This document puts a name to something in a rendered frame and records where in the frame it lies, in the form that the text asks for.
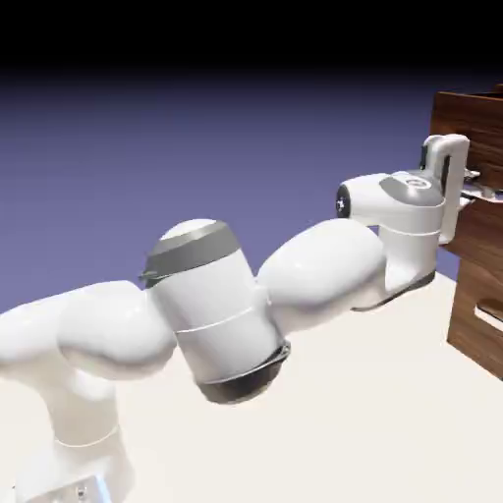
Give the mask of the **dark wood drawer front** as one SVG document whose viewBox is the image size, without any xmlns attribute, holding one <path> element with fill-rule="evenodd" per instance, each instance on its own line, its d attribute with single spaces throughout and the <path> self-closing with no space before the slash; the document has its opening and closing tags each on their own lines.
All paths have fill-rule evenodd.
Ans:
<svg viewBox="0 0 503 503">
<path fill-rule="evenodd" d="M 503 381 L 503 331 L 474 315 L 481 299 L 503 302 L 503 283 L 485 269 L 461 260 L 447 342 Z"/>
<path fill-rule="evenodd" d="M 472 201 L 460 211 L 455 237 L 443 248 L 503 283 L 503 201 Z"/>
<path fill-rule="evenodd" d="M 503 84 L 479 93 L 436 92 L 429 131 L 466 136 L 468 167 L 483 184 L 503 190 Z"/>
</svg>

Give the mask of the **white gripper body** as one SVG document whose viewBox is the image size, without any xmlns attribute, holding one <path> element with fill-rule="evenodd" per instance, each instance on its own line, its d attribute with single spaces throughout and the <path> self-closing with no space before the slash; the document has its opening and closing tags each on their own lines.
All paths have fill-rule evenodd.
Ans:
<svg viewBox="0 0 503 503">
<path fill-rule="evenodd" d="M 445 152 L 449 156 L 449 169 L 445 183 L 445 207 L 440 244 L 450 243 L 455 236 L 470 141 L 466 136 L 449 134 L 445 137 L 444 145 Z"/>
</svg>

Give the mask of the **dark wood cabinet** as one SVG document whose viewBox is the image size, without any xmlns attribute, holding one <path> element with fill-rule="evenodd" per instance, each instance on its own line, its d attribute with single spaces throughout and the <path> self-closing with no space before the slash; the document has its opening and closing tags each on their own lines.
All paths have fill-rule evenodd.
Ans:
<svg viewBox="0 0 503 503">
<path fill-rule="evenodd" d="M 471 141 L 468 168 L 481 195 L 461 210 L 455 239 L 460 259 L 447 342 L 503 381 L 503 83 L 490 91 L 438 91 L 429 131 Z"/>
</svg>

